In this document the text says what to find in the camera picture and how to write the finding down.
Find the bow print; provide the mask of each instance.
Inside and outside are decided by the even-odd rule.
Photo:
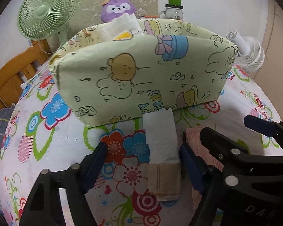
[[[156,37],[158,39],[158,43],[155,47],[155,53],[157,55],[163,55],[164,53],[169,54],[174,50],[171,46],[165,43],[166,41],[173,40],[170,35],[158,35]]]

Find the green cartoon box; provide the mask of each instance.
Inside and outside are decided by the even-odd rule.
[[[140,19],[146,36],[101,42],[88,27],[49,63],[60,95],[92,127],[217,100],[237,47],[201,27]]]

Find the green jar lid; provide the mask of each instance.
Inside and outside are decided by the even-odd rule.
[[[169,0],[170,5],[181,6],[181,0]]]

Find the glass jar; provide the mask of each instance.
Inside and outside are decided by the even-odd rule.
[[[165,15],[165,19],[177,19],[183,20],[183,6],[166,4],[166,10],[159,12],[158,17],[161,18],[161,15]]]

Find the fan grille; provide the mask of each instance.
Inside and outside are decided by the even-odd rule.
[[[246,72],[251,73],[258,70],[264,62],[264,51],[257,39],[246,36],[243,40],[250,46],[250,52],[245,56],[239,56],[235,63]]]
[[[18,27],[30,40],[42,40],[58,33],[69,21],[76,0],[24,0]]]

